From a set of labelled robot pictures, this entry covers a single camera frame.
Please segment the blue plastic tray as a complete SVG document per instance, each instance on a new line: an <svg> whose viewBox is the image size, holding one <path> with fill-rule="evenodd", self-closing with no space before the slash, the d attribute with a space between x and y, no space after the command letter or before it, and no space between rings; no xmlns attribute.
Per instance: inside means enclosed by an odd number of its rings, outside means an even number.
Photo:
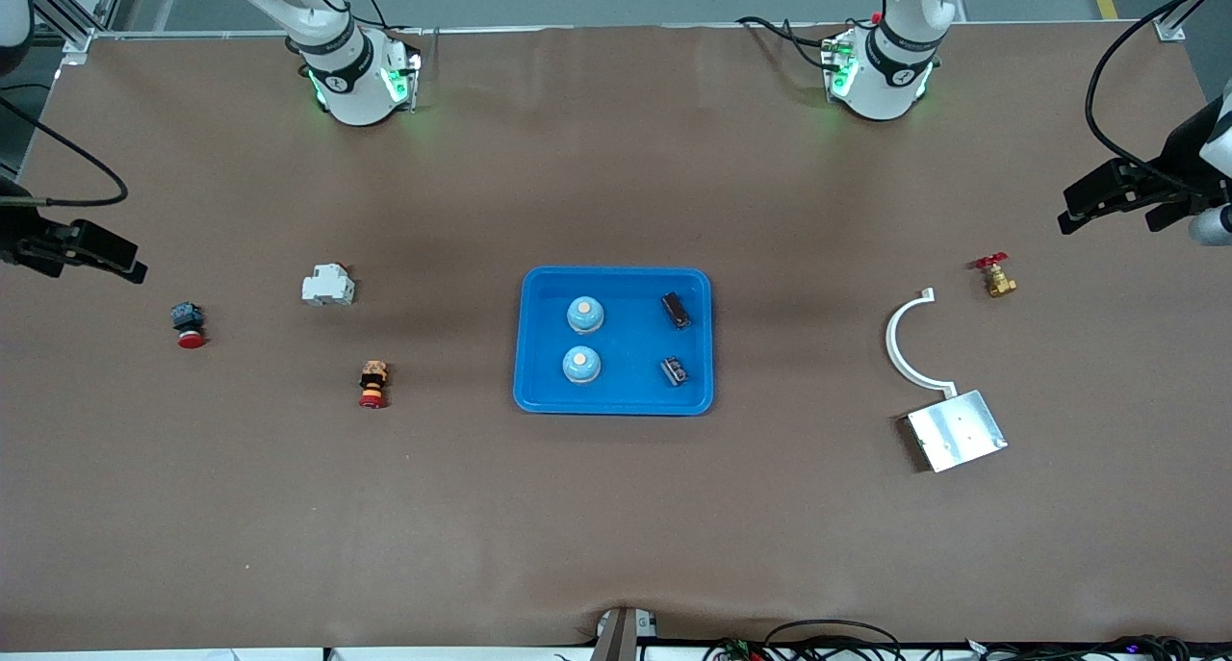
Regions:
<svg viewBox="0 0 1232 661"><path fill-rule="evenodd" d="M691 326L674 329L660 298L676 292ZM580 335L565 311L580 295L602 303L602 327ZM711 279L692 267L540 266L525 274L517 320L513 398L529 414L697 417L715 399ZM561 363L572 346L602 358L598 380L577 385ZM678 357L689 382L673 388L660 362Z"/></svg>

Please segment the red mushroom push button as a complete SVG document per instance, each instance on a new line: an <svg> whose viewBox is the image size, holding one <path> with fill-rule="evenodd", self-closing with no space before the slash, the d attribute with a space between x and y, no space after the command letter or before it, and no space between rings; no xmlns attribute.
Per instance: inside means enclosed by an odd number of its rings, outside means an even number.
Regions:
<svg viewBox="0 0 1232 661"><path fill-rule="evenodd" d="M184 350L198 350L206 345L205 315L193 302L181 302L170 311L171 327L177 332L177 345Z"/></svg>

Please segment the white circuit breaker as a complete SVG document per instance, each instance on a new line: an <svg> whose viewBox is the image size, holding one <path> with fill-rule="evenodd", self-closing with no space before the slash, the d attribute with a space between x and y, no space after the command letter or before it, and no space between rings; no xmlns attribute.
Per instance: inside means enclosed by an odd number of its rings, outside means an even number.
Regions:
<svg viewBox="0 0 1232 661"><path fill-rule="evenodd" d="M356 284L344 263L317 263L302 281L301 302L309 306L344 305L355 300Z"/></svg>

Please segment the aluminium plate module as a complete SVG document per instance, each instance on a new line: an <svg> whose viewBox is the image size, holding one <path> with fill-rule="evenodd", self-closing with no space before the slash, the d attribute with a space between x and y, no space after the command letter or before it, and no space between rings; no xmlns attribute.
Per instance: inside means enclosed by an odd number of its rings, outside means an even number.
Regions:
<svg viewBox="0 0 1232 661"><path fill-rule="evenodd" d="M906 426L933 471L951 470L1009 446L978 390L906 414Z"/></svg>

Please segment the aluminium frame post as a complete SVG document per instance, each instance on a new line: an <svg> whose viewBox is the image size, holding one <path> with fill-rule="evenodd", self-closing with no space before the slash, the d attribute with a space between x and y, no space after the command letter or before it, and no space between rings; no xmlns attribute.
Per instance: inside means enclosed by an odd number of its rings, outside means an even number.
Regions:
<svg viewBox="0 0 1232 661"><path fill-rule="evenodd" d="M37 36L57 36L67 55L84 55L115 26L120 0L32 0L32 11Z"/></svg>
<svg viewBox="0 0 1232 661"><path fill-rule="evenodd" d="M1183 26L1184 22L1198 11L1198 7L1206 2L1206 0L1184 0L1184 2L1177 2L1174 7L1169 11L1159 14L1154 20L1154 30L1158 39L1168 41L1184 41L1186 38Z"/></svg>

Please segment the white semicircular bracket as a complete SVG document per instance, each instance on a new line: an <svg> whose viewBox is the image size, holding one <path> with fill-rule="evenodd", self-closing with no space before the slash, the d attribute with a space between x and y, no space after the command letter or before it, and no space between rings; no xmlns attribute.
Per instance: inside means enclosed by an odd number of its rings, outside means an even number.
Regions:
<svg viewBox="0 0 1232 661"><path fill-rule="evenodd" d="M902 375L907 382L910 382L920 389L936 391L941 394L942 399L958 398L958 385L956 385L955 382L933 379L930 375L924 375L924 373L910 366L910 362L908 362L906 355L903 355L899 345L899 326L903 318L906 318L906 314L912 309L915 309L915 306L923 306L926 305L926 303L934 302L936 302L936 290L931 287L926 287L922 289L912 300L902 303L902 305L898 306L892 315L890 315L890 319L885 325L885 351L887 351L890 366L893 366L899 375Z"/></svg>

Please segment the grey metal mount bracket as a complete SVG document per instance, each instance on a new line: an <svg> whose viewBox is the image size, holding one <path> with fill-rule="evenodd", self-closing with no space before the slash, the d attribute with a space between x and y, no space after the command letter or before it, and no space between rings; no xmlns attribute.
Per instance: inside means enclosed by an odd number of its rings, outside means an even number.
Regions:
<svg viewBox="0 0 1232 661"><path fill-rule="evenodd" d="M641 608L618 607L602 613L598 643L589 661L650 661L648 644L658 640L658 617Z"/></svg>

